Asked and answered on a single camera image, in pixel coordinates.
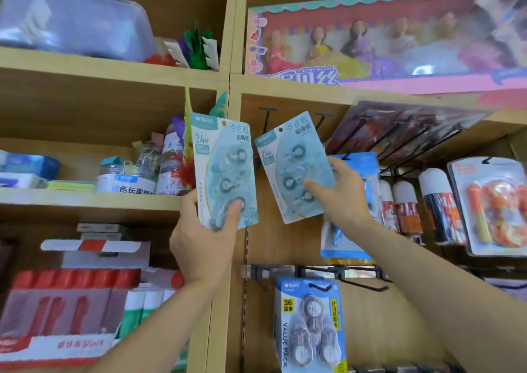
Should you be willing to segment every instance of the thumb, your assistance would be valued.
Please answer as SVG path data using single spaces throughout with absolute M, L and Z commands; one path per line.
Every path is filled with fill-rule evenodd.
M 327 197 L 327 191 L 325 187 L 322 187 L 320 184 L 311 179 L 304 179 L 302 185 L 306 188 L 307 191 L 312 193 L 321 204 L 324 203 L 324 200 Z
M 235 233 L 236 230 L 238 230 L 242 207 L 242 200 L 236 200 L 231 204 L 231 206 L 227 210 L 227 217 L 225 219 L 225 224 L 223 225 L 223 229 L 221 229 L 221 231 Z

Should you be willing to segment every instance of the green glue stick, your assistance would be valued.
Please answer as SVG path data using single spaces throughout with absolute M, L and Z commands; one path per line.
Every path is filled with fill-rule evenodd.
M 119 338 L 122 339 L 135 330 L 141 323 L 143 304 L 147 296 L 146 291 L 132 290 L 128 292 L 124 303 L 123 319 L 119 329 Z
M 144 298 L 143 313 L 141 315 L 141 323 L 153 314 L 163 302 L 163 291 L 148 291 Z

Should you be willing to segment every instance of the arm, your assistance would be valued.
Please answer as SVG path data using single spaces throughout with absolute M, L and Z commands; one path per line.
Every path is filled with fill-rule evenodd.
M 527 304 L 377 223 L 359 174 L 338 158 L 329 160 L 335 189 L 313 181 L 305 187 L 345 236 L 386 271 L 467 372 L 524 371 Z
M 213 233 L 199 222 L 196 201 L 195 190 L 183 198 L 170 238 L 185 285 L 87 372 L 166 373 L 174 367 L 229 268 L 241 214 L 241 202 L 234 202 L 223 229 Z

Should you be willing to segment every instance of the hand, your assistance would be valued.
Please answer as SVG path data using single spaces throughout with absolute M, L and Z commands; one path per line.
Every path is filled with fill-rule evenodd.
M 310 179 L 305 179 L 303 186 L 320 202 L 329 220 L 341 229 L 350 224 L 375 222 L 369 213 L 366 190 L 359 173 L 342 159 L 330 156 L 328 161 L 337 179 L 335 188 L 322 187 Z
M 200 223 L 195 206 L 197 201 L 196 190 L 183 197 L 181 217 L 170 237 L 170 250 L 183 273 L 185 284 L 201 282 L 214 291 L 220 286 L 232 260 L 242 201 L 232 203 L 225 225 L 216 233 Z

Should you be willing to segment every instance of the doll in yellow dress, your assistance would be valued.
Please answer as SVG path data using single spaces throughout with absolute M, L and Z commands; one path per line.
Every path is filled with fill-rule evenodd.
M 340 80 L 363 79 L 369 76 L 364 66 L 355 58 L 350 58 L 325 44 L 326 31 L 317 26 L 311 32 L 313 45 L 308 51 L 306 66 L 333 66 Z

